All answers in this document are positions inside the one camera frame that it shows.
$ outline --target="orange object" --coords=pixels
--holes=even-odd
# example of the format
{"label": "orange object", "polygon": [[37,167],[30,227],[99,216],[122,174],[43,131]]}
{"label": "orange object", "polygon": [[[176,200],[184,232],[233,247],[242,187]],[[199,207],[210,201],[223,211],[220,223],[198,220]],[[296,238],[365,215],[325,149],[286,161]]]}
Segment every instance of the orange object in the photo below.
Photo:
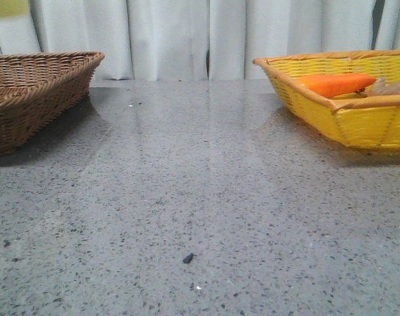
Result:
{"label": "orange object", "polygon": [[308,89],[324,96],[337,95],[361,90],[373,84],[377,78],[368,74],[307,74],[297,80]]}

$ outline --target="table surface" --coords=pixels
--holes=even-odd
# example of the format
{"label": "table surface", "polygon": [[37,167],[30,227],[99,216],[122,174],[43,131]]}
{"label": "table surface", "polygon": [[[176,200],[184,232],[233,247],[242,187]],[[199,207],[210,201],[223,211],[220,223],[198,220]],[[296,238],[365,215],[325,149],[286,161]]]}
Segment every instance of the table surface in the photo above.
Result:
{"label": "table surface", "polygon": [[99,85],[0,157],[0,315],[400,315],[400,153],[264,80]]}

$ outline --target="yellow wicker basket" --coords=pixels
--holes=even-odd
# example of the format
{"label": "yellow wicker basket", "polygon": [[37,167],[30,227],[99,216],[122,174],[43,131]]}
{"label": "yellow wicker basket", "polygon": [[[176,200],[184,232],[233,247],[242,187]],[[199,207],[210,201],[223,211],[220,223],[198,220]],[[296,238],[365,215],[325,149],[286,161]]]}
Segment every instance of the yellow wicker basket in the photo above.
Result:
{"label": "yellow wicker basket", "polygon": [[357,72],[400,81],[400,49],[344,51],[255,58],[276,93],[296,116],[323,135],[348,147],[400,149],[400,95],[362,97],[355,93],[332,99],[301,86],[306,74]]}
{"label": "yellow wicker basket", "polygon": [[87,95],[103,58],[98,51],[0,55],[0,155]]}

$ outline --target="white curtain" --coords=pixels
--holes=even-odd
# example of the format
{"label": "white curtain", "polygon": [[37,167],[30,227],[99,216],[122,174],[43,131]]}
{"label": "white curtain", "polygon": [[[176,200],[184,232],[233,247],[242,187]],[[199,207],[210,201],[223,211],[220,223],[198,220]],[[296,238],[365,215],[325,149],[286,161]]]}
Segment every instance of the white curtain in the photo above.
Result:
{"label": "white curtain", "polygon": [[0,54],[103,51],[96,78],[264,78],[255,57],[400,48],[400,0],[30,0]]}

